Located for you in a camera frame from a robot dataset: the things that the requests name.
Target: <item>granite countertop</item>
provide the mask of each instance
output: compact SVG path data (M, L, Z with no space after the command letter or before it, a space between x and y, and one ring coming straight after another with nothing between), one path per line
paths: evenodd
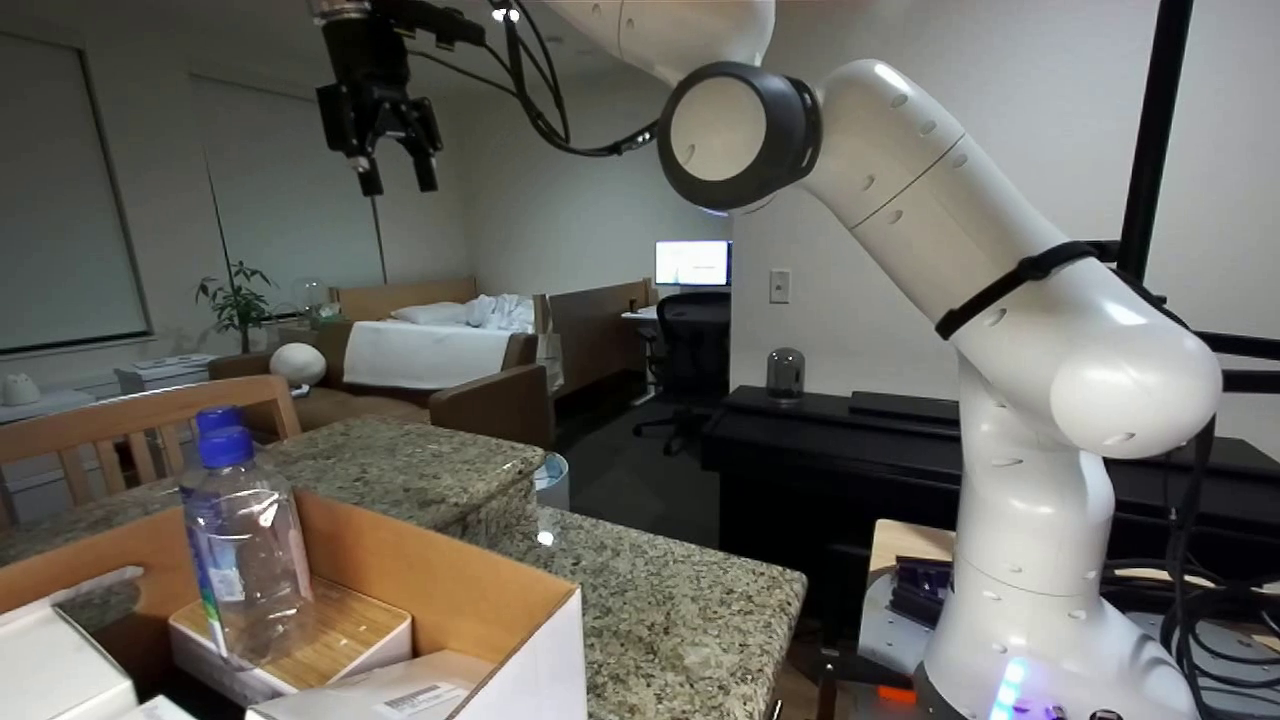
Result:
M599 720L764 717L805 575L712 550L531 509L542 450L414 422L350 422L266 453L297 487L440 530L585 594L587 709ZM0 546L0 563L176 505L149 484Z

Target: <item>gray wall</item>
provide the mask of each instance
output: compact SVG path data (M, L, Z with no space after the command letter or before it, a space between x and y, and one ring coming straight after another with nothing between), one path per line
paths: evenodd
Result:
M609 145L664 106L664 86L628 70L567 86L578 145ZM585 161L537 140L516 100L454 106L470 243L483 287L567 292L651 276L651 242L723 237L727 220L684 206L658 153Z
M193 26L166 0L8 0L0 9L0 33L86 47L145 304L159 333L158 342L0 358L0 371L32 371L43 390L112 390L112 367L166 353L171 336L195 342L212 330L195 285L221 276L226 260L193 76L310 95L329 82L323 44L303 6L287 9L294 18L275 9L274 26L259 26L249 0L208 6L226 11L221 26ZM408 210L397 211L401 232L390 232L392 280L454 276L472 264L448 155L440 155L440 176L440 195L408 195L403 164L390 170L392 192L408 195Z
M947 106L1070 237L1120 237L1158 0L869 0L786 6L770 63L813 86L880 58ZM1197 6L1147 285L1197 330L1280 336L1280 6ZM955 392L947 343L805 192L738 217L738 367L764 381L777 343L810 353L810 390ZM770 269L791 304L770 304ZM1276 399L1234 399L1229 432L1280 450Z

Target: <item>ceiling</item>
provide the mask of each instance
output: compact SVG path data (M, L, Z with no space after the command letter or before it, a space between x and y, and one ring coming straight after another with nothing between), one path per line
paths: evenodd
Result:
M470 21L477 21L489 33L489 44L499 47L499 26L491 26L489 18L489 0L434 0L438 9L460 9ZM567 30L563 21L556 21L554 11L542 9L542 0L523 0L531 21L542 26L554 58L556 58L556 72L562 76L594 76L594 72L609 72L622 70L614 58L596 51L596 44L587 44L578 30ZM282 58L287 58L294 63L310 70L310 72L323 72L329 76L329 58L323 58L323 41L319 41L319 26L311 18L311 0L159 0L158 6L159 18L212 33L212 37L229 37L229 44L235 47L274 47ZM448 63L472 70L480 76L498 76L498 63L489 62L483 47L438 47L438 41L430 33L414 37L414 47L443 58ZM434 62L414 62L414 90L417 94L463 94L463 90L480 90Z

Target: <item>open cardboard box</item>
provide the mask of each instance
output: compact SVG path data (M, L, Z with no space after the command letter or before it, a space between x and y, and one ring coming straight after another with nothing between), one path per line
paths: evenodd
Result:
M498 665L460 717L587 717L582 594L542 570L300 493L311 575L414 614L414 647ZM97 639L166 688L169 616L195 599L179 509L0 570L0 614L81 579L145 570L131 616Z

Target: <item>equipment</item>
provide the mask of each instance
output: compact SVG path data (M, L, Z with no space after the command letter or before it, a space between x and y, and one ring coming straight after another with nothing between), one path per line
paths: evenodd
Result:
M440 130L430 100L408 100L414 30L438 33L440 44L483 44L483 30L457 9L419 0L318 0L337 86L318 90L323 140L345 153L366 195L381 195L377 140L397 136L414 155L417 186L438 189Z
M907 76L855 62L825 94L756 70L773 0L549 0L677 86L658 123L680 195L825 201L960 353L955 594L919 669L932 717L1197 717L1169 654L1101 599L1112 480L1222 399L1218 358L1047 226Z
M651 243L651 285L658 287L727 287L732 285L732 243L727 242L658 242Z

